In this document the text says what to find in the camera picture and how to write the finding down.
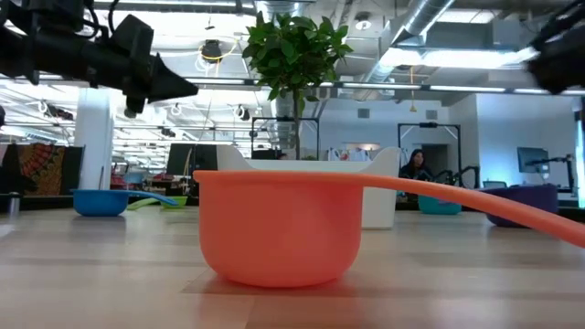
person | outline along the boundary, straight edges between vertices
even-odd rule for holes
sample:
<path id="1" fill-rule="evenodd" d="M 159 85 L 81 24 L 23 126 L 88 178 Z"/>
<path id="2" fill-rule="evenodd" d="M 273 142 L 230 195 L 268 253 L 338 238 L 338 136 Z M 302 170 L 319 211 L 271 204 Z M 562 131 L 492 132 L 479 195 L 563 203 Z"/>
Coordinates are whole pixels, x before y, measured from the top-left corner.
<path id="1" fill-rule="evenodd" d="M 424 164 L 424 153 L 421 149 L 412 151 L 409 162 L 400 168 L 399 176 L 424 181 L 432 180 L 432 172 Z"/>

black frame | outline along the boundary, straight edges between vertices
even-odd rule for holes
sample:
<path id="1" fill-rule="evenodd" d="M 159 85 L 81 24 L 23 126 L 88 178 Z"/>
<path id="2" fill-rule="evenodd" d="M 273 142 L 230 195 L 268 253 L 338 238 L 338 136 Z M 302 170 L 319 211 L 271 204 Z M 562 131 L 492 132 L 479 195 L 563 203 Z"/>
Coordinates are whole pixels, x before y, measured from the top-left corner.
<path id="1" fill-rule="evenodd" d="M 256 133 L 256 130 L 254 129 L 254 123 L 258 120 L 264 120 L 264 121 L 276 121 L 276 122 L 294 122 L 293 118 L 289 118 L 289 117 L 277 117 L 277 118 L 272 118 L 272 117 L 253 117 L 252 118 L 252 130 L 250 132 L 250 139 L 251 139 L 251 152 L 254 153 L 254 133 Z M 303 122 L 303 121 L 312 121 L 317 123 L 317 160 L 319 159 L 319 154 L 321 153 L 321 136 L 320 136 L 320 124 L 319 124 L 319 118 L 299 118 L 299 122 Z"/>
<path id="2" fill-rule="evenodd" d="M 461 125 L 459 124 L 442 124 L 442 123 L 435 123 L 435 122 L 420 122 L 420 123 L 399 123 L 399 149 L 401 147 L 401 131 L 402 127 L 419 127 L 419 128 L 439 128 L 439 127 L 447 127 L 447 128 L 455 128 L 457 131 L 457 172 L 460 173 L 462 171 L 462 159 L 461 159 Z M 464 187 L 463 180 L 459 179 L 459 187 Z"/>

colorful tapestry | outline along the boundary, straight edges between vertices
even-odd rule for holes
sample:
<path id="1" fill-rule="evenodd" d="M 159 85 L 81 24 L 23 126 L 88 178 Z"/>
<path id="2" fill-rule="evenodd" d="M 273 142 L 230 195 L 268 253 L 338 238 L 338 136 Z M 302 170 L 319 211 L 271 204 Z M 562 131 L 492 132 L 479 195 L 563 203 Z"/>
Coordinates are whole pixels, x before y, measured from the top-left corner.
<path id="1" fill-rule="evenodd" d="M 79 185 L 82 156 L 81 147 L 9 145 L 2 159 L 2 172 L 15 177 L 9 187 L 12 192 L 29 196 L 69 195 Z"/>

ceiling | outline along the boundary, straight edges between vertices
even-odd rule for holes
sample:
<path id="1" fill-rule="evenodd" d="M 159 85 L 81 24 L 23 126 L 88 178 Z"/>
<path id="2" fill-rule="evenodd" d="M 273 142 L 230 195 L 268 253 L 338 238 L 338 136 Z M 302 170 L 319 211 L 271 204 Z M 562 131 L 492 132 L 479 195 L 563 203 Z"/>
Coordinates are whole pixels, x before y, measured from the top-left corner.
<path id="1" fill-rule="evenodd" d="M 110 1 L 96 0 L 98 18 L 102 25 L 107 25 L 107 7 Z M 255 23 L 253 2 L 241 0 L 243 14 L 230 14 L 233 1 L 183 1 L 183 0 L 144 0 L 141 2 L 122 0 L 120 9 L 114 15 L 114 25 L 133 14 L 149 24 L 155 31 L 153 50 L 161 53 L 165 64 L 173 71 L 185 77 L 208 78 L 257 78 L 250 72 L 246 62 L 241 58 L 241 51 L 246 47 L 247 26 Z M 384 55 L 386 48 L 381 44 L 388 34 L 390 25 L 387 22 L 400 20 L 406 12 L 408 0 L 304 0 L 303 14 L 320 22 L 321 16 L 329 17 L 334 25 L 346 24 L 349 33 L 346 43 L 354 49 L 346 63 L 339 62 L 336 66 L 338 76 L 344 80 L 361 81 L 368 74 L 378 59 Z M 565 5 L 567 1 L 535 0 L 535 1 L 480 1 L 456 0 L 451 8 L 443 14 L 439 22 L 471 23 L 485 26 L 494 18 L 537 17 Z M 356 28 L 355 17 L 358 13 L 367 13 L 371 27 L 366 30 Z M 199 48 L 206 39 L 217 39 L 224 57 L 219 64 L 207 64 L 199 56 Z M 487 86 L 502 83 L 514 83 L 515 86 L 532 86 L 528 76 L 515 70 L 513 74 L 499 74 L 487 69 L 456 69 L 415 66 L 412 69 L 394 69 L 389 76 L 396 82 L 432 83 L 440 85 L 478 85 Z M 117 129 L 115 138 L 125 140 L 169 140 L 161 134 L 160 129 L 132 129 L 132 125 L 165 125 L 179 126 L 174 129 L 176 139 L 183 141 L 235 141 L 242 152 L 250 149 L 250 121 L 244 122 L 234 111 L 246 109 L 251 116 L 273 117 L 275 110 L 269 102 L 268 90 L 212 90 L 205 86 L 196 97 L 180 100 L 159 102 L 147 106 L 144 114 L 134 120 L 123 116 L 123 98 L 113 97 L 116 106 L 116 125 L 124 126 Z M 6 110 L 6 121 L 14 123 L 72 123 L 47 115 L 46 102 L 69 111 L 76 116 L 78 88 L 67 85 L 31 86 L 27 83 L 13 83 L 0 80 L 0 105 Z M 442 101 L 449 105 L 464 94 L 452 92 L 417 91 L 417 100 Z M 412 92 L 397 90 L 392 97 L 395 102 L 410 100 Z M 257 122 L 267 128 L 268 132 L 260 133 L 261 143 L 269 144 L 275 137 L 273 131 L 279 129 L 274 122 Z M 221 130 L 204 131 L 203 128 L 214 126 Z M 28 132 L 37 132 L 62 142 L 74 139 L 74 128 L 33 127 Z M 1 141 L 23 139 L 17 135 L 0 135 Z M 116 146 L 115 154 L 136 158 L 149 159 L 148 166 L 162 165 L 167 152 L 167 143 L 161 143 L 156 152 L 140 150 L 128 151 L 128 147 Z"/>

blue dish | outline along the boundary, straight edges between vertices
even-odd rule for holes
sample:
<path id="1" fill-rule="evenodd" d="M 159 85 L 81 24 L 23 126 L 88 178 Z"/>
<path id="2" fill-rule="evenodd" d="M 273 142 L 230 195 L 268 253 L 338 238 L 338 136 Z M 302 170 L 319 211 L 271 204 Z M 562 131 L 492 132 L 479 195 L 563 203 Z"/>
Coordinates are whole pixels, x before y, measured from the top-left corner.
<path id="1" fill-rule="evenodd" d="M 159 200 L 171 206 L 177 206 L 175 200 L 154 193 L 124 190 L 72 190 L 73 207 L 85 217 L 116 217 L 128 206 L 129 196 L 145 196 Z"/>
<path id="2" fill-rule="evenodd" d="M 419 196 L 419 209 L 427 215 L 457 215 L 461 212 L 462 207 L 434 197 Z"/>

